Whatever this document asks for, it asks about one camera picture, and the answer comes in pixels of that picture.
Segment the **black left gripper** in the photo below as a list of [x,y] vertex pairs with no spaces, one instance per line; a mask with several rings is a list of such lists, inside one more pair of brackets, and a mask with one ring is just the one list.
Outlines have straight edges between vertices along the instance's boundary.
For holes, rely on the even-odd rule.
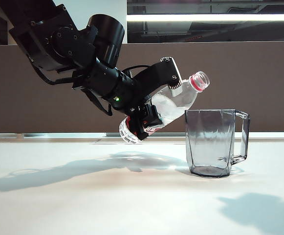
[[162,120],[154,105],[143,103],[163,85],[168,85],[173,97],[183,91],[182,79],[172,57],[162,57],[134,79],[126,75],[109,76],[109,115],[112,115],[111,108],[126,114],[135,107],[129,116],[129,131],[138,141],[144,140],[161,127]]

